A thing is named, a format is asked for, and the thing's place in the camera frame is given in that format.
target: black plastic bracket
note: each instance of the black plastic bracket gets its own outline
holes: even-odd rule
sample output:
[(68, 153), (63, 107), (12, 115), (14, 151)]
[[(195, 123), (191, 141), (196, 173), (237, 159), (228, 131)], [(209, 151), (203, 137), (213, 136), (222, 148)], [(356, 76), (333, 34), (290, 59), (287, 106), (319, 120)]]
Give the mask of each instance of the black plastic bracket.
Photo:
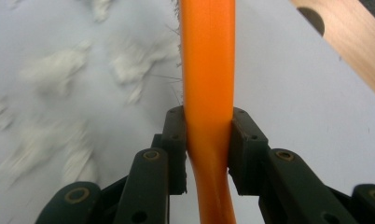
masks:
[(269, 140), (248, 113), (234, 108), (229, 144), (229, 174), (240, 195), (259, 195), (265, 172), (262, 162)]
[(45, 206), (36, 224), (94, 224), (101, 221), (101, 190), (91, 182), (60, 189)]
[(168, 156), (161, 148), (135, 155), (114, 224), (168, 223)]
[(170, 109), (164, 122), (162, 134), (155, 134), (152, 147), (164, 149), (169, 157), (170, 195), (187, 192), (187, 138), (184, 107)]

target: white table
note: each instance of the white table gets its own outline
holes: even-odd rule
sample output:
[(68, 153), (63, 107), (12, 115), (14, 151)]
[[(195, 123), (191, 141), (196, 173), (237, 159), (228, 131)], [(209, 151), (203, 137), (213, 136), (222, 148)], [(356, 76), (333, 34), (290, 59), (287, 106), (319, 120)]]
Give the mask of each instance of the white table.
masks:
[[(271, 147), (297, 152), (334, 189), (375, 184), (375, 94), (287, 1), (237, 1), (235, 106), (246, 110)], [(133, 32), (144, 42), (176, 27), (169, 1), (117, 0), (104, 23), (92, 20), (87, 1), (23, 0), (15, 10), (0, 1), (0, 94), (16, 120), (0, 132), (0, 163), (17, 146), (19, 124), (34, 114), (90, 121), (93, 158), (104, 188), (128, 174), (133, 156), (161, 133), (166, 111), (178, 105), (167, 78), (181, 77), (178, 60), (149, 72), (141, 102), (125, 106), (108, 66), (107, 38)], [(66, 99), (44, 99), (18, 73), (30, 59), (94, 42), (87, 66)], [(63, 155), (9, 189), (0, 186), (0, 224), (33, 223), (58, 189)], [(188, 194), (171, 197), (171, 223), (199, 223), (187, 165)], [(257, 197), (239, 197), (230, 182), (238, 223), (261, 223)]]

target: wooden surface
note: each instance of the wooden surface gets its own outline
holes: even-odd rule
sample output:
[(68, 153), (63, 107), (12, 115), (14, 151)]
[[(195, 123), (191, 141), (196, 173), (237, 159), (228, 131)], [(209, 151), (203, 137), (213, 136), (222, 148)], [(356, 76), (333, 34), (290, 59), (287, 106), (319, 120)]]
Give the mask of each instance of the wooden surface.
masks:
[(325, 24), (324, 39), (375, 91), (375, 18), (358, 0), (291, 0), (316, 11)]

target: wooden board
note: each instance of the wooden board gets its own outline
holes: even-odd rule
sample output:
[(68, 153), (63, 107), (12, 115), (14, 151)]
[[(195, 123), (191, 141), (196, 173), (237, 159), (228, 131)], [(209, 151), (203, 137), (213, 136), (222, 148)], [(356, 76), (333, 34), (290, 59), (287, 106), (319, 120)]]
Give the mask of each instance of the wooden board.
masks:
[(357, 0), (291, 0), (316, 11), (324, 39), (375, 91), (375, 18)]

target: orange tube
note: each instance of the orange tube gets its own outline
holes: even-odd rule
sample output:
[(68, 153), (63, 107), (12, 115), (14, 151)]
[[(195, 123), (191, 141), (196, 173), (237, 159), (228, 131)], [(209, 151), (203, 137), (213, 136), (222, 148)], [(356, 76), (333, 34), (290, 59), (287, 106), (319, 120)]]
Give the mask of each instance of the orange tube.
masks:
[(180, 0), (187, 150), (201, 224), (235, 223), (227, 180), (233, 111), (234, 0)]

